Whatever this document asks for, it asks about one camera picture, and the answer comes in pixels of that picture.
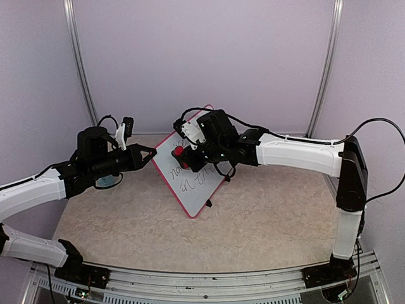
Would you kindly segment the red black whiteboard eraser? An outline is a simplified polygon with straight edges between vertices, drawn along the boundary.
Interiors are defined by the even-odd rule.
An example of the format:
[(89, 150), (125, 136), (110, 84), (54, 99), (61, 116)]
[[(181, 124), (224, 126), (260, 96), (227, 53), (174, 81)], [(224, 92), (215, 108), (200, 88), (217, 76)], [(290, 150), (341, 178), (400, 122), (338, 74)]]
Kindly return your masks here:
[(172, 157), (174, 157), (174, 159), (176, 158), (182, 158), (187, 162), (187, 157), (186, 157), (186, 152), (184, 147), (182, 146), (177, 146), (172, 152), (171, 152)]

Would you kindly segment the pink framed whiteboard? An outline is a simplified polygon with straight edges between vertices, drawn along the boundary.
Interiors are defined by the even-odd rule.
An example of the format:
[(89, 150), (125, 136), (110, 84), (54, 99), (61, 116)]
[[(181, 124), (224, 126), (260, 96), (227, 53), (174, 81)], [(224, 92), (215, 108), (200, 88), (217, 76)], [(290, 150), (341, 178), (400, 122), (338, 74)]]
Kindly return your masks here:
[(188, 145), (187, 140), (172, 132), (156, 146), (157, 154), (152, 162), (183, 211), (193, 219), (211, 199), (224, 177), (210, 163), (197, 173), (189, 168), (183, 169), (171, 152), (179, 146), (184, 148)]

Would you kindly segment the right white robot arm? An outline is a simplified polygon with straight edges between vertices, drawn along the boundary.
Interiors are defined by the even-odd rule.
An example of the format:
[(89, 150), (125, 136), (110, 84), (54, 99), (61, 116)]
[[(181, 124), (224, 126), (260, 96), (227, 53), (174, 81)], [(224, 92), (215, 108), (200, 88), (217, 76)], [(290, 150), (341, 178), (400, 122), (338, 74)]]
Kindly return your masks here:
[(331, 262), (323, 274), (337, 281), (349, 268), (363, 212), (366, 208), (368, 169), (358, 140), (354, 136), (338, 140), (314, 140), (274, 133), (245, 123), (224, 110), (204, 109), (195, 121), (181, 116), (174, 131), (189, 146), (172, 153), (182, 168), (200, 171), (207, 164), (217, 167), (227, 162), (231, 179), (238, 164), (252, 167), (281, 166), (308, 170), (338, 179), (336, 206), (339, 209), (337, 233)]

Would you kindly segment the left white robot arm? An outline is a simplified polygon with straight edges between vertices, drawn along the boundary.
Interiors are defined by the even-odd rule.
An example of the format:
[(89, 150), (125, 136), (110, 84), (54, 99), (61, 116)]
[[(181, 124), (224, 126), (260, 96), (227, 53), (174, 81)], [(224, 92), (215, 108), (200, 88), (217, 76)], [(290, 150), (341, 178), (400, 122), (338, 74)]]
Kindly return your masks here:
[(122, 123), (115, 136), (104, 127), (89, 127), (77, 135), (77, 148), (68, 161), (48, 166), (29, 178), (1, 186), (1, 256), (52, 265), (74, 281), (89, 275), (80, 252), (71, 242), (45, 239), (13, 229), (4, 221), (48, 202), (67, 200), (102, 177), (122, 176), (144, 168), (156, 155), (154, 148), (127, 145), (132, 135)]

